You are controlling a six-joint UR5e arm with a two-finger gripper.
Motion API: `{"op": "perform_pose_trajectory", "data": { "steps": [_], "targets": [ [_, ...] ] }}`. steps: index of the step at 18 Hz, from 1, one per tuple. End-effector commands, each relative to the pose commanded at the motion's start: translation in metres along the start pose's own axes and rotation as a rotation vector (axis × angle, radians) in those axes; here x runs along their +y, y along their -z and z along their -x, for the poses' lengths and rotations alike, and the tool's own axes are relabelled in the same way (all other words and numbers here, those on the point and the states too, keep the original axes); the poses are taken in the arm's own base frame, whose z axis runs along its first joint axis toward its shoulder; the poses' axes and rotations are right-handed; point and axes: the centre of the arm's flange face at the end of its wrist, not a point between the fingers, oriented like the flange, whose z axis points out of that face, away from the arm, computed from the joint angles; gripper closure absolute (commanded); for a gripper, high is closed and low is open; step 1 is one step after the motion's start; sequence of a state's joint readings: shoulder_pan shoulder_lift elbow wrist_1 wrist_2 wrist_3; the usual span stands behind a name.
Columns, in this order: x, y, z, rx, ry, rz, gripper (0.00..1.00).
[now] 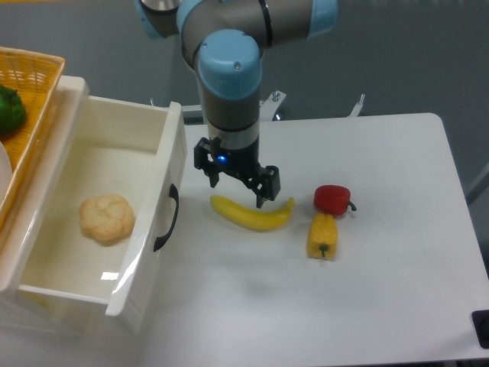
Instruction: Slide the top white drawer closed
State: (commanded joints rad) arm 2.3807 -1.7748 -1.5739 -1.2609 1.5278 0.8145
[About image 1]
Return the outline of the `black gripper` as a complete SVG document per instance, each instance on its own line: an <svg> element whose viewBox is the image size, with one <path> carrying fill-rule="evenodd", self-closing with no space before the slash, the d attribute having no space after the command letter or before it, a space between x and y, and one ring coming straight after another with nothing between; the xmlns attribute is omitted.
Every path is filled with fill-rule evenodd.
<svg viewBox="0 0 489 367"><path fill-rule="evenodd" d="M209 127L209 140L201 138L193 149L194 168L203 171L214 188L219 174L242 181L256 195L256 207L274 201L280 192L280 171L258 162L259 128L225 131Z"/></svg>

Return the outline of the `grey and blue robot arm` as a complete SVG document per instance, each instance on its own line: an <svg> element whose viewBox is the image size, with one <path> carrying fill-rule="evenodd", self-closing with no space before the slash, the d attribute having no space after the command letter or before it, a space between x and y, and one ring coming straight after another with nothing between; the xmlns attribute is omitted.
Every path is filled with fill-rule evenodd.
<svg viewBox="0 0 489 367"><path fill-rule="evenodd" d="M240 180L256 206L275 200L280 174L259 163L261 58L265 50L332 30L337 1L136 1L150 37L179 36L196 75L209 135L194 166L214 187L220 174Z"/></svg>

